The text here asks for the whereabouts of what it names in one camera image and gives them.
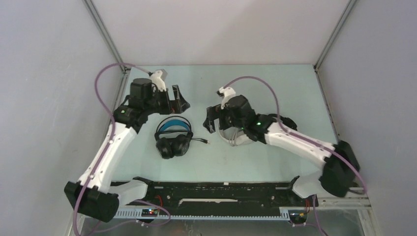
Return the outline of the white headphones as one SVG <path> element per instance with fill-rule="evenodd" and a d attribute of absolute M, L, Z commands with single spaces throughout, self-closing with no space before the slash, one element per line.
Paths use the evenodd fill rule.
<path fill-rule="evenodd" d="M 238 128 L 232 127 L 227 130 L 218 130 L 218 133 L 221 139 L 232 147 L 248 145 L 254 142 Z"/>

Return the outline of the black blue headphones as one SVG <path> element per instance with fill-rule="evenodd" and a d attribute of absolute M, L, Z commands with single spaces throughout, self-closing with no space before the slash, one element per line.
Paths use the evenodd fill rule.
<path fill-rule="evenodd" d="M 184 156 L 193 138 L 192 126 L 185 117 L 170 116 L 158 124 L 154 137 L 163 159 Z"/>

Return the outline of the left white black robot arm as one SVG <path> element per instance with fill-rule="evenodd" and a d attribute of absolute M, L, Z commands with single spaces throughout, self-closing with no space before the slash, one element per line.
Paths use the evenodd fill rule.
<path fill-rule="evenodd" d="M 112 220 L 120 206 L 138 199 L 149 205 L 155 191 L 144 182 L 134 179 L 112 186 L 112 178 L 119 162 L 142 126 L 152 114 L 181 114 L 190 108 L 178 85 L 172 86 L 174 98 L 161 84 L 146 78 L 134 79 L 130 93 L 111 113 L 111 124 L 106 138 L 87 170 L 76 182 L 68 182 L 64 193 L 76 213 L 102 222 Z"/>

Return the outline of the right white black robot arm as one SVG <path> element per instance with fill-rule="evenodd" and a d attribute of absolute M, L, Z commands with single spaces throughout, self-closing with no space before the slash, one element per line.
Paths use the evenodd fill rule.
<path fill-rule="evenodd" d="M 305 198 L 322 192 L 343 198 L 349 192 L 360 165 L 351 145 L 314 140 L 285 126 L 279 117 L 255 113 L 243 95 L 225 99 L 207 107 L 203 123 L 209 133 L 234 127 L 250 140 L 290 151 L 313 163 L 319 171 L 295 177 L 286 192 L 288 203 L 300 205 Z"/>

